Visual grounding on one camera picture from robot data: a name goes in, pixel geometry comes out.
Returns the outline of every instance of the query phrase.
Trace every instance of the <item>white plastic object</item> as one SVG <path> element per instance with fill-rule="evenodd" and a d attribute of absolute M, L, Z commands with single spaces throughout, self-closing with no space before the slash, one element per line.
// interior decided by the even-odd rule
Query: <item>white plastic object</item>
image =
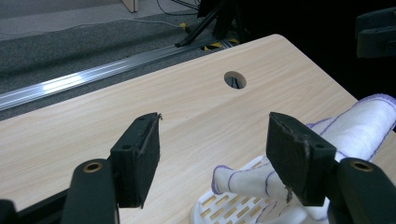
<path fill-rule="evenodd" d="M 248 170 L 262 164 L 263 156 L 245 165 Z M 249 224 L 255 223 L 269 203 L 262 198 L 245 197 L 234 193 L 216 195 L 212 190 L 201 196 L 191 209 L 191 224 Z"/>

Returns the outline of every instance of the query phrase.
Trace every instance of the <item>white cloth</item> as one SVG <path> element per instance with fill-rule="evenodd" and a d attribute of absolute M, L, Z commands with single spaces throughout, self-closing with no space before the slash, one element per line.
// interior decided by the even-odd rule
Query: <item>white cloth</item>
<path fill-rule="evenodd" d="M 374 94 L 361 99 L 344 113 L 306 124 L 337 148 L 335 159 L 345 157 L 372 161 L 396 124 L 396 99 Z M 328 223 L 329 200 L 321 207 L 302 206 L 293 196 L 286 202 L 288 191 L 271 162 L 264 156 L 262 166 L 234 170 L 225 165 L 213 171 L 212 191 L 264 198 L 269 201 L 255 223 Z"/>

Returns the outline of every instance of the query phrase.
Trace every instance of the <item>wire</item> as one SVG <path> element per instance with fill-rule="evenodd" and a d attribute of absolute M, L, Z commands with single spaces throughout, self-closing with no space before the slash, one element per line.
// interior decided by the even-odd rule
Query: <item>wire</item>
<path fill-rule="evenodd" d="M 182 27 L 181 25 L 172 24 L 172 23 L 169 23 L 169 22 L 166 22 L 166 21 L 141 21 L 141 20 L 135 20 L 135 19 L 132 19 L 132 20 L 116 20 L 116 21 L 136 21 L 136 22 L 144 22 L 144 23 L 161 23 L 161 24 L 173 26 L 173 27 L 176 27 L 176 28 L 181 28 Z M 77 25 L 77 26 L 73 26 L 73 27 L 67 28 L 65 30 L 73 29 L 73 28 L 79 28 L 79 27 L 82 27 L 82 26 L 93 26 L 93 25 L 105 24 L 105 23 L 108 23 L 108 22 L 112 22 L 112 21 L 101 22 L 101 23 L 85 23 L 85 24 L 80 24 L 80 25 Z M 15 36 L 15 35 L 29 35 L 29 34 L 34 34 L 34 33 L 47 34 L 47 33 L 51 33 L 51 32 L 53 32 L 53 31 L 29 31 L 29 32 L 22 33 L 22 34 L 10 34 L 10 33 L 2 33 L 2 32 L 0 32 L 0 35 L 13 35 L 13 36 Z"/>
<path fill-rule="evenodd" d="M 198 13 L 177 13 L 177 14 L 173 14 L 173 13 L 169 13 L 169 12 L 164 11 L 163 8 L 160 5 L 160 1 L 159 0 L 157 0 L 157 4 L 158 4 L 158 7 L 160 8 L 160 10 L 163 13 L 165 13 L 166 15 L 170 15 L 170 16 L 194 16 L 194 15 L 198 14 Z"/>

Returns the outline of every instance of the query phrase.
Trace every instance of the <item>black cable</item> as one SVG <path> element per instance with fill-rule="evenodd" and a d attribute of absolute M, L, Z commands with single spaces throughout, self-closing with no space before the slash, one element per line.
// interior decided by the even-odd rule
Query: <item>black cable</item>
<path fill-rule="evenodd" d="M 166 15 L 170 15 L 170 16 L 193 16 L 193 15 L 197 15 L 198 13 L 180 13 L 180 14 L 173 14 L 173 13 L 169 13 L 163 10 L 163 8 L 160 5 L 160 1 L 157 0 L 157 4 L 158 7 L 160 8 L 160 10 L 165 13 Z"/>

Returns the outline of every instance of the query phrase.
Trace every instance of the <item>light wood tabletop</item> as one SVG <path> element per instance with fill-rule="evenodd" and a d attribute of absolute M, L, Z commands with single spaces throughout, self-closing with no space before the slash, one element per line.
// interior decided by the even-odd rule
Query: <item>light wood tabletop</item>
<path fill-rule="evenodd" d="M 229 87 L 225 74 L 246 80 Z M 0 198 L 17 210 L 69 187 L 84 161 L 106 159 L 131 123 L 158 112 L 161 159 L 143 209 L 121 223 L 189 223 L 213 169 L 264 154 L 268 115 L 303 123 L 336 116 L 357 100 L 286 38 L 270 35 L 0 122 Z M 396 136 L 374 163 L 396 183 Z"/>

